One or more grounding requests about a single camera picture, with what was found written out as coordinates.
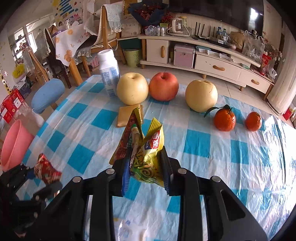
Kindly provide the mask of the yellow colourful snack bag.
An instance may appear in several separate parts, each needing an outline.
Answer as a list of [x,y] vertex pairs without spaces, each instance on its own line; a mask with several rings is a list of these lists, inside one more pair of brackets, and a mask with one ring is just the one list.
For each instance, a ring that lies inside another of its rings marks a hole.
[[130,174],[138,181],[153,183],[164,187],[158,153],[164,147],[163,125],[153,118],[147,134],[142,132],[141,107],[133,108],[121,139],[109,163],[128,158]]

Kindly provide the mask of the red wrapper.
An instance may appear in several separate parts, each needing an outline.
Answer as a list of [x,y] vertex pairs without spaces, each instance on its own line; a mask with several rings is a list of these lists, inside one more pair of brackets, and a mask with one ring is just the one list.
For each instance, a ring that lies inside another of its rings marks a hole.
[[37,162],[34,166],[34,174],[41,179],[46,185],[50,185],[56,181],[60,181],[62,173],[57,171],[43,154],[39,154]]

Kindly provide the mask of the brown biscuit packet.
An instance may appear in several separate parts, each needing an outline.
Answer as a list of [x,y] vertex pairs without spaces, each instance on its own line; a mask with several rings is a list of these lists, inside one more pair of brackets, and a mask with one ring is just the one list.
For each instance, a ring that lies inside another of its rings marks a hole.
[[122,106],[119,108],[118,111],[118,119],[117,119],[117,127],[121,128],[127,125],[128,120],[130,119],[130,115],[132,114],[132,111],[135,108],[139,108],[139,116],[141,120],[141,124],[144,123],[144,112],[143,112],[143,106],[141,104],[135,104],[135,105],[128,105],[128,106]]

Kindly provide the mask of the large orange with leaf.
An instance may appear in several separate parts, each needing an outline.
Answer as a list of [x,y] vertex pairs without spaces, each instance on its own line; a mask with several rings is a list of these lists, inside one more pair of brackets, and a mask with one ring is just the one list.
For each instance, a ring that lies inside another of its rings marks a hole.
[[227,104],[222,107],[214,106],[209,108],[205,112],[204,117],[206,117],[211,111],[216,109],[217,109],[217,112],[214,116],[215,127],[222,132],[229,132],[233,130],[236,124],[236,116],[232,111],[232,107],[230,107]]

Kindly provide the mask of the blue checkered tablecloth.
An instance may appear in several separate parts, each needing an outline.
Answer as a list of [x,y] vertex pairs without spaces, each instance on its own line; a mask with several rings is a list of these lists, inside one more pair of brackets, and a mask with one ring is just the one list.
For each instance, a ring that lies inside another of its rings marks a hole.
[[[187,106],[185,90],[181,85],[169,102],[151,97],[143,102],[143,133],[153,118],[161,122],[168,156],[197,176],[219,176],[273,238],[295,206],[295,129],[260,111],[262,126],[250,132],[244,122],[255,107],[221,95],[218,106],[229,105],[237,120],[232,131],[221,132],[214,113]],[[62,172],[62,184],[75,176],[96,176],[109,167],[121,138],[121,106],[107,95],[99,75],[88,78],[45,121],[23,163],[32,167],[45,154]],[[160,186],[131,179],[125,196],[113,199],[115,228],[137,231],[141,240],[176,240],[179,205],[180,198],[169,197]]]

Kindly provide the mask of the yellow pear right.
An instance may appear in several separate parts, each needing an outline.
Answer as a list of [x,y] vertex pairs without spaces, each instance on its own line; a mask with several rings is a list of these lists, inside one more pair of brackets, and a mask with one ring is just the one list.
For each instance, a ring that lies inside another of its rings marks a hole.
[[187,105],[198,113],[205,113],[218,100],[218,91],[213,83],[207,80],[191,81],[185,91]]

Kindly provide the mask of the small orange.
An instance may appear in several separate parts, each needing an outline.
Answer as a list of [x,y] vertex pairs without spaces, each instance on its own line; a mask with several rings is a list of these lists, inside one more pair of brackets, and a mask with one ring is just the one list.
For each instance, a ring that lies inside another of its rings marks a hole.
[[262,126],[262,118],[259,113],[253,111],[250,114],[248,114],[245,125],[247,129],[251,132],[255,132],[259,130]]

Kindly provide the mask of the red apple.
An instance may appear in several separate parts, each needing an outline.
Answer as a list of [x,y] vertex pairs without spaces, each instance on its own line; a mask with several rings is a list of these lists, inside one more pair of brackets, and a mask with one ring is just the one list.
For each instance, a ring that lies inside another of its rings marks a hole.
[[159,72],[149,83],[149,93],[157,101],[170,101],[179,90],[177,77],[170,72]]

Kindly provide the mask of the red gift boxes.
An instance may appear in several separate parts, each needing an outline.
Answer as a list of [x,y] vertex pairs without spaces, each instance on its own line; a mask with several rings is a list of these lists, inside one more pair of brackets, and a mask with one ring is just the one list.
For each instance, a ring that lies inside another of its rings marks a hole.
[[12,124],[16,120],[16,114],[25,100],[17,88],[13,88],[11,93],[1,104],[1,117],[7,124]]

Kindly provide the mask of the upright white milk bottle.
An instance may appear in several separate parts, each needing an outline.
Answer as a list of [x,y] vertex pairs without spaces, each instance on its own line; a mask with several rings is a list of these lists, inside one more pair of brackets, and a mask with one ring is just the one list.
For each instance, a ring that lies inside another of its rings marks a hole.
[[114,51],[112,49],[102,50],[97,56],[99,59],[100,75],[107,94],[109,97],[115,97],[117,96],[116,89],[120,74]]

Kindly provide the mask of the white electric kettle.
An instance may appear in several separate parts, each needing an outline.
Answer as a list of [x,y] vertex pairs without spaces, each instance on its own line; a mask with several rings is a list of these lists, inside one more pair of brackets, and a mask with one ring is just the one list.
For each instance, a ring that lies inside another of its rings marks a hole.
[[167,30],[167,34],[176,37],[190,36],[190,32],[186,25],[184,25],[184,20],[182,18],[172,18],[170,27]]

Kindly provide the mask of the dining table with cloth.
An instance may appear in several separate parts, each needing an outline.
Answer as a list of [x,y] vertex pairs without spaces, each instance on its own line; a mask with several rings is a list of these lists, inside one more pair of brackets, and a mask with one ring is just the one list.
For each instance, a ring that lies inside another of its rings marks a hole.
[[84,29],[84,25],[76,25],[53,37],[56,49],[56,59],[60,60],[70,70],[77,86],[83,80],[75,63],[75,53],[78,48],[90,37],[90,33]]

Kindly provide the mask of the dark flower bouquet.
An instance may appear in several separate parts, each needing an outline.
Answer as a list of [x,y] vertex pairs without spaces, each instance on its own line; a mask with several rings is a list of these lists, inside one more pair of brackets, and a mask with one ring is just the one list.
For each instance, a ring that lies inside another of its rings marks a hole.
[[168,9],[168,4],[163,1],[141,1],[130,4],[128,12],[138,21],[142,27],[159,25],[162,17]]

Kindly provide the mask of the wooden chair with cover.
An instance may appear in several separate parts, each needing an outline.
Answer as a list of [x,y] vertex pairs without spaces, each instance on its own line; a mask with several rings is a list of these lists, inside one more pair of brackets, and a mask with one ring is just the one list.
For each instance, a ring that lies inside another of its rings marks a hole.
[[117,47],[122,30],[122,1],[84,1],[83,30],[87,40],[78,48],[77,57],[82,61],[87,76],[91,76],[87,59],[92,54]]

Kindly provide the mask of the black television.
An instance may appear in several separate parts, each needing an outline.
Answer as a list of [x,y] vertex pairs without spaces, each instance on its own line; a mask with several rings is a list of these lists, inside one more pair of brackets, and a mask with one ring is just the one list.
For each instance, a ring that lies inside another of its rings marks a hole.
[[241,30],[263,30],[263,1],[261,0],[175,0],[169,1],[169,9],[178,13],[204,16]]

